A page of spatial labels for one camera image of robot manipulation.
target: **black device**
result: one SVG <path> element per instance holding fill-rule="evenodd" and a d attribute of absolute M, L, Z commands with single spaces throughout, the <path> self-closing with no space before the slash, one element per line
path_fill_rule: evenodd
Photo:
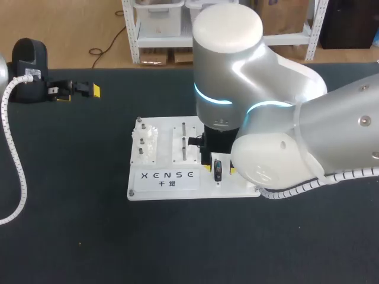
<path fill-rule="evenodd" d="M 12 62 L 7 63 L 9 79 L 33 75 L 33 84 L 19 84 L 11 94 L 11 101 L 34 103 L 43 101 L 70 101 L 74 93 L 99 97 L 99 87 L 89 82 L 49 79 L 46 46 L 38 40 L 22 38 L 12 51 Z"/>
<path fill-rule="evenodd" d="M 379 27 L 379 0 L 329 0 L 320 43 L 324 49 L 369 49 Z"/>

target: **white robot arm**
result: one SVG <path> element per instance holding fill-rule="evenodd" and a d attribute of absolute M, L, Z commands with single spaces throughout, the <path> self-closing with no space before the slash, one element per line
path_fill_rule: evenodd
<path fill-rule="evenodd" d="M 264 196 L 379 174 L 379 75 L 327 94 L 316 72 L 265 45 L 259 16 L 242 5 L 205 9 L 193 30 L 205 135 L 236 135 L 225 153 L 231 148 L 235 169 Z"/>

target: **cardboard box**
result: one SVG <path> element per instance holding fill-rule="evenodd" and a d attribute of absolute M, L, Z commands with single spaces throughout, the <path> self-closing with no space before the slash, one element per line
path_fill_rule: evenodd
<path fill-rule="evenodd" d="M 188 63 L 194 61 L 194 54 L 191 48 L 174 49 L 175 63 Z"/>
<path fill-rule="evenodd" d="M 303 31 L 310 0 L 252 0 L 265 36 Z"/>
<path fill-rule="evenodd" d="M 140 51 L 140 63 L 144 65 L 166 65 L 167 58 L 167 49 L 141 49 Z"/>

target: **metal shelf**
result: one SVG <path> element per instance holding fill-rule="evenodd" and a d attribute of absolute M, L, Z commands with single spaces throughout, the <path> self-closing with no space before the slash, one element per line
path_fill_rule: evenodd
<path fill-rule="evenodd" d="M 329 0 L 315 0 L 312 28 L 306 21 L 301 33 L 266 35 L 264 37 L 266 44 L 269 46 L 308 44 L 306 60 L 313 60 L 328 2 Z M 192 47 L 192 23 L 189 11 L 183 13 L 182 33 L 179 37 L 146 37 L 144 36 L 143 24 L 137 20 L 134 25 L 132 0 L 122 0 L 122 3 L 133 63 L 139 63 L 139 48 Z"/>
<path fill-rule="evenodd" d="M 179 37 L 145 37 L 143 25 L 137 20 L 138 47 L 192 47 L 192 23 L 189 12 L 182 15 L 182 33 Z"/>

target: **white fixture board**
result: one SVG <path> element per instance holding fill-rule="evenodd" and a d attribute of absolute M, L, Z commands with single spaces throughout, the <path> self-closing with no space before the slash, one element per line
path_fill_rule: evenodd
<path fill-rule="evenodd" d="M 186 125 L 187 160 L 183 161 L 182 123 Z M 209 172 L 201 165 L 201 154 L 197 146 L 188 146 L 188 137 L 204 132 L 198 117 L 154 117 L 136 121 L 136 128 L 144 123 L 158 130 L 154 164 L 135 163 L 139 155 L 138 143 L 133 142 L 127 197 L 129 200 L 194 199 L 257 197 L 260 193 L 238 173 L 230 174 L 230 155 L 213 153 L 213 158 L 222 162 L 222 181 L 214 181 L 213 170 Z"/>

